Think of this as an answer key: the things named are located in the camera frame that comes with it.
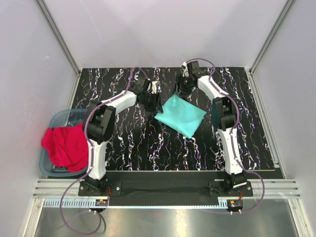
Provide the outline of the teal t shirt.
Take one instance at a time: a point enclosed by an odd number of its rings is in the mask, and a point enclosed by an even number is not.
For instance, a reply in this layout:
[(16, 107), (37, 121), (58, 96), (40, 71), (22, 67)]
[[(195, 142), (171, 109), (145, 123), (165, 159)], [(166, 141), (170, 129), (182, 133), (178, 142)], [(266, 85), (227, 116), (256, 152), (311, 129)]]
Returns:
[(162, 109), (163, 112), (157, 113), (155, 119), (189, 139), (193, 137), (206, 115), (206, 111), (176, 94), (166, 101)]

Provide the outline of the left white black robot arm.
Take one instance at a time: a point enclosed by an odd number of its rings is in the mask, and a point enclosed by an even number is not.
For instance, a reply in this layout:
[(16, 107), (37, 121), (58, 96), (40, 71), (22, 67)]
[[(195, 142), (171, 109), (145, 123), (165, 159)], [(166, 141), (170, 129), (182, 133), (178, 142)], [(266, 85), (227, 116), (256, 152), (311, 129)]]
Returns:
[(86, 119), (82, 124), (89, 148), (88, 169), (84, 176), (85, 183), (97, 196), (102, 195), (107, 188), (105, 155), (107, 143), (112, 137), (116, 123), (116, 115), (125, 109), (143, 105), (145, 111), (156, 114), (162, 112), (160, 94), (124, 90), (120, 94), (103, 101), (90, 103)]

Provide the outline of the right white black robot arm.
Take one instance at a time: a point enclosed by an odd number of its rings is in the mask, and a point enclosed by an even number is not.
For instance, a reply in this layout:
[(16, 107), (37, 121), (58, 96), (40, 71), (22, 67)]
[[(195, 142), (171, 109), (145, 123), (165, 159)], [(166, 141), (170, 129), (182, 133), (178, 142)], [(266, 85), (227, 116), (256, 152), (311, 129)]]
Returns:
[(180, 96), (188, 96), (193, 88), (198, 88), (212, 101), (212, 124), (217, 130), (225, 157), (225, 178), (223, 188), (228, 195), (237, 195), (247, 179), (241, 165), (241, 158), (237, 143), (237, 126), (239, 110), (235, 99), (215, 83), (212, 77), (194, 74), (185, 77), (177, 75), (175, 92)]

